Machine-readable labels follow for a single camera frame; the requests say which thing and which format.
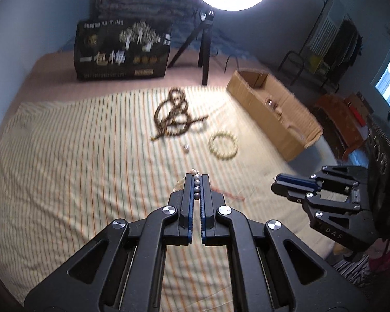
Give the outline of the orange wooden stool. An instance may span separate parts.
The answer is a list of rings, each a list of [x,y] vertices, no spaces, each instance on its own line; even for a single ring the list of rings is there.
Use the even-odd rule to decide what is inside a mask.
[[[349,155],[362,148],[368,138],[366,119],[357,111],[349,98],[325,94],[314,103],[313,111],[328,120],[342,146],[339,157],[346,161]]]

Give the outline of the brown cardboard box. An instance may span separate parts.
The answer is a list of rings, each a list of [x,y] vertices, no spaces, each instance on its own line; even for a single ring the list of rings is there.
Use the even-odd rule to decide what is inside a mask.
[[[274,75],[238,69],[227,91],[244,108],[285,161],[294,160],[323,135],[314,115]]]

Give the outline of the single white pearl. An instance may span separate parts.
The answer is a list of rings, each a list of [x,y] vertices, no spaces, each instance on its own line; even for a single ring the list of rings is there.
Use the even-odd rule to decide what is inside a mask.
[[[189,153],[189,144],[185,144],[182,149],[185,153]]]

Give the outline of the black metal rack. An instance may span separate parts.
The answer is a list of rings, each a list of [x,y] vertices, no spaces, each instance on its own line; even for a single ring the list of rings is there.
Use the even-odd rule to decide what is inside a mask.
[[[297,72],[290,84],[307,73],[330,87],[340,90],[340,80],[352,67],[363,49],[363,36],[341,0],[323,0],[323,7],[299,51],[288,51],[279,66],[293,64]]]

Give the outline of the blue checked quilt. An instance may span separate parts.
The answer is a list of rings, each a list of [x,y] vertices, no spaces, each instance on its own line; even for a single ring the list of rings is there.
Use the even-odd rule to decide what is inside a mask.
[[[170,47],[179,49],[197,28],[190,20],[174,22],[169,36]],[[212,30],[211,56],[226,56],[232,59],[258,62],[258,59],[249,53],[242,45],[232,40],[221,30]]]

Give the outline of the black printed gift bag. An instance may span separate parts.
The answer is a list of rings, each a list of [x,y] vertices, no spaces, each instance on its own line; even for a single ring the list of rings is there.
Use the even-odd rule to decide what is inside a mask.
[[[164,77],[172,21],[164,18],[111,18],[80,21],[74,69],[80,80]]]

